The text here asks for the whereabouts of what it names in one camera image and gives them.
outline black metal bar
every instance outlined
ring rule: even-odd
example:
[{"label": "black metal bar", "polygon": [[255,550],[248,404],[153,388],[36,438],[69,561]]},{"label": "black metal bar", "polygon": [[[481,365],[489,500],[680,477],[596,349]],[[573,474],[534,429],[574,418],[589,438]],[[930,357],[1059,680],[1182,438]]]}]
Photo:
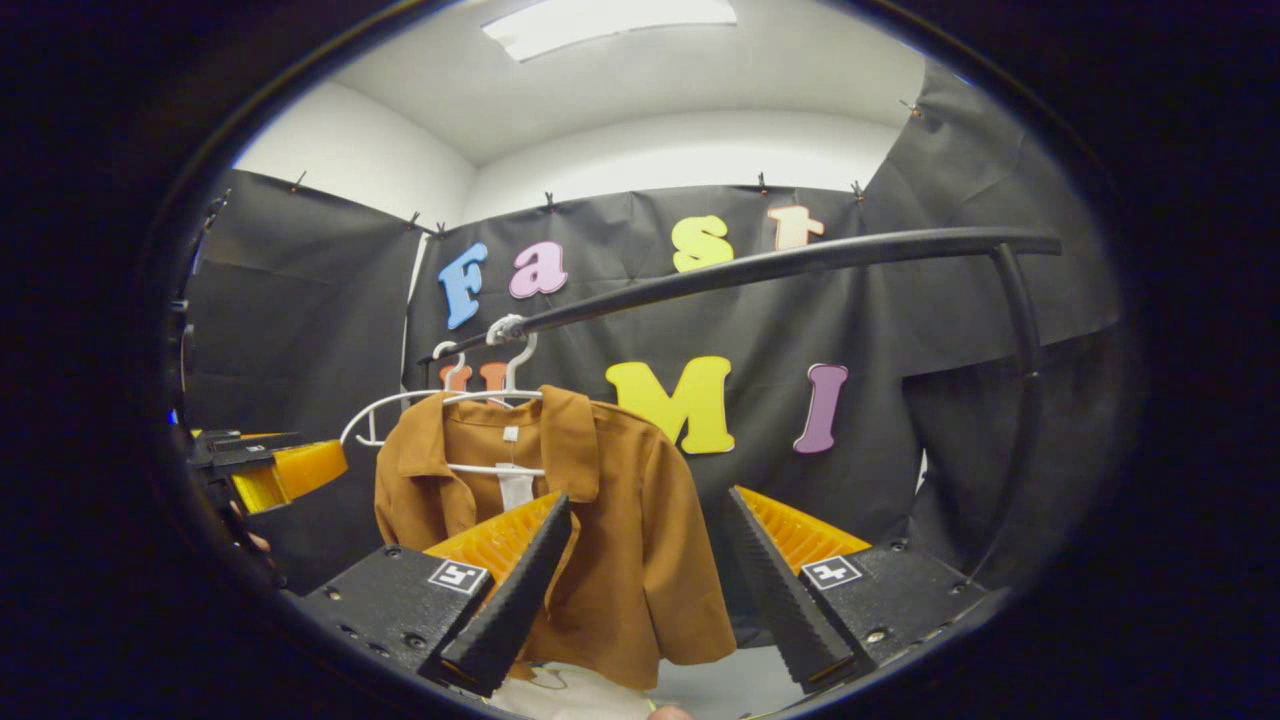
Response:
[{"label": "black metal bar", "polygon": [[1009,451],[1009,465],[1005,468],[1005,482],[996,498],[996,511],[992,515],[986,547],[982,556],[974,561],[965,571],[966,583],[986,566],[991,559],[996,544],[1005,532],[1009,511],[1012,509],[1018,489],[1027,480],[1027,471],[1030,465],[1032,450],[1039,437],[1039,419],[1043,404],[1041,388],[1041,364],[1043,351],[1039,346],[1039,327],[1036,322],[1036,305],[1032,302],[1030,292],[1027,290],[1027,279],[1023,277],[1023,268],[1018,263],[1018,255],[1007,243],[1000,243],[991,254],[996,264],[996,273],[1000,275],[1000,286],[1005,291],[1005,301],[1009,304],[1009,319],[1014,325],[1016,340],[1015,359],[1020,395],[1018,397],[1018,424],[1014,429],[1014,443]]},{"label": "black metal bar", "polygon": [[[874,265],[878,263],[989,255],[1001,245],[1006,245],[1015,254],[1062,254],[1062,242],[1043,232],[1001,227],[936,228],[829,240],[804,247],[792,247],[730,260],[728,263],[655,278],[613,292],[596,295],[581,302],[573,302],[526,318],[508,340],[589,320],[620,310],[630,310],[631,307],[712,290],[772,281],[801,273]],[[456,346],[444,350],[440,357],[449,357],[483,345],[486,345],[485,333],[458,341]],[[430,364],[430,361],[431,356],[419,359],[419,364]]]}]

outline blue foam letter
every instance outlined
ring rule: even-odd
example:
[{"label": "blue foam letter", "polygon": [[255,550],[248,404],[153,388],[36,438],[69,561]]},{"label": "blue foam letter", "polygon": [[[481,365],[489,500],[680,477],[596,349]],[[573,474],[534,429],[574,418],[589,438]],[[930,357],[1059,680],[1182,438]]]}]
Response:
[{"label": "blue foam letter", "polygon": [[440,270],[439,281],[444,286],[444,297],[449,301],[449,329],[461,325],[476,314],[480,304],[471,299],[472,292],[480,292],[479,263],[489,256],[489,249],[477,242],[458,255]]}]

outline white ceiling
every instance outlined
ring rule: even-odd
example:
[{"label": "white ceiling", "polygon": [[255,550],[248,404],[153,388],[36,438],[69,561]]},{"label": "white ceiling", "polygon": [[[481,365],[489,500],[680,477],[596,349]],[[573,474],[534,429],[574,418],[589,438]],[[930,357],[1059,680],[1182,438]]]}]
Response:
[{"label": "white ceiling", "polygon": [[919,94],[918,53],[818,0],[730,1],[736,27],[635,31],[521,64],[480,26],[532,0],[467,0],[334,79],[477,167],[564,135],[671,113],[794,110],[906,122],[899,100]]}]

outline white fabric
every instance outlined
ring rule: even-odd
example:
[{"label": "white fabric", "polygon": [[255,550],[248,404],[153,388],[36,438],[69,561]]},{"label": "white fabric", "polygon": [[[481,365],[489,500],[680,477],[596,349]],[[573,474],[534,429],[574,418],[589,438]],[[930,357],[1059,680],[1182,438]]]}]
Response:
[{"label": "white fabric", "polygon": [[654,705],[591,670],[559,662],[534,667],[532,680],[507,678],[489,705],[532,720],[646,720]]}]

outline yellow foam letter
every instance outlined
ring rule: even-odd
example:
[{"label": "yellow foam letter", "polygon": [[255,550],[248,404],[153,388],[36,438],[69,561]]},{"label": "yellow foam letter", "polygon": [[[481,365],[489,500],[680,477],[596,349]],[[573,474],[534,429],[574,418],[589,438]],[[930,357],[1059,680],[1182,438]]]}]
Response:
[{"label": "yellow foam letter", "polygon": [[733,259],[733,246],[723,238],[728,225],[716,215],[685,218],[671,228],[671,242],[680,252],[672,255],[676,270],[687,273]]},{"label": "yellow foam letter", "polygon": [[618,389],[618,406],[658,425],[676,442],[680,428],[689,420],[689,433],[681,450],[690,455],[728,452],[733,436],[724,423],[724,377],[730,364],[724,357],[694,357],[667,396],[648,363],[620,363],[604,372],[604,379]]}]

